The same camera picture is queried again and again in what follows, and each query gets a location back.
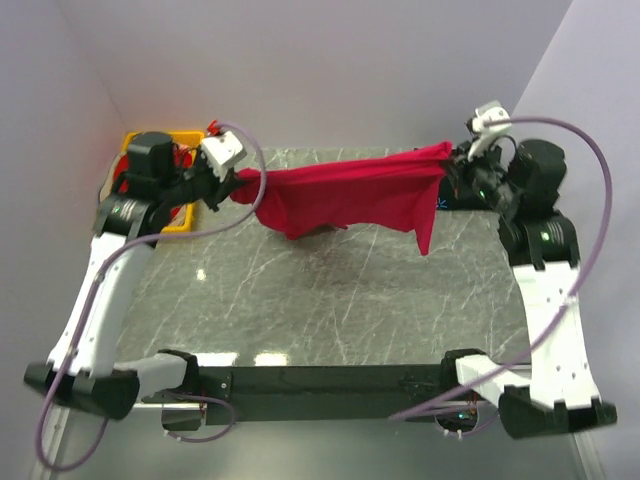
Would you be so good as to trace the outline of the crimson red t shirt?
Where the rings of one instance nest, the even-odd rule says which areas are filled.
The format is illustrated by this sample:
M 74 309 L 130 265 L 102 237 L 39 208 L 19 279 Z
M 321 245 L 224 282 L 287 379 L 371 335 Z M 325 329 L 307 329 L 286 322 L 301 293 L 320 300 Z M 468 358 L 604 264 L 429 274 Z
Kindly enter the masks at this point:
M 271 170 L 255 215 L 289 240 L 356 224 L 412 232 L 425 256 L 452 151 L 453 144 L 444 141 L 382 158 Z

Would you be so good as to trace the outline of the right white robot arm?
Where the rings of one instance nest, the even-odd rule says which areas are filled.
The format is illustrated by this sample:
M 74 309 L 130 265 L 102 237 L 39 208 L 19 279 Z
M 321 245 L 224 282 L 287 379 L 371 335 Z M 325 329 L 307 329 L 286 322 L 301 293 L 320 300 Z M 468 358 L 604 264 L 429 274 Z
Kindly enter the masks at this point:
M 545 140 L 524 140 L 508 166 L 501 165 L 500 153 L 492 147 L 474 160 L 460 160 L 451 181 L 456 191 L 476 194 L 500 215 L 499 239 L 534 349 L 531 373 L 524 378 L 506 370 L 474 385 L 472 372 L 454 364 L 439 374 L 440 390 L 460 399 L 473 388 L 497 407 L 513 439 L 613 425 L 616 407 L 595 384 L 578 300 L 569 294 L 580 274 L 580 251 L 573 223 L 555 207 L 567 171 L 564 151 Z

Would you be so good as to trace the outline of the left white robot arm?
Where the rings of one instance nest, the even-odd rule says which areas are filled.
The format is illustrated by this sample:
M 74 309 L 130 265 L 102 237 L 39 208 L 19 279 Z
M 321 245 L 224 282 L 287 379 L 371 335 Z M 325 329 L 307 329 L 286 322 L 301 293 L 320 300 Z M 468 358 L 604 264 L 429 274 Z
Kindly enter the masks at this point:
M 174 349 L 116 361 L 132 291 L 172 213 L 199 200 L 221 201 L 222 182 L 203 151 L 202 133 L 139 132 L 129 137 L 100 201 L 85 278 L 67 325 L 46 360 L 24 382 L 53 406 L 122 420 L 134 404 L 166 391 L 186 402 L 200 391 L 195 355 Z

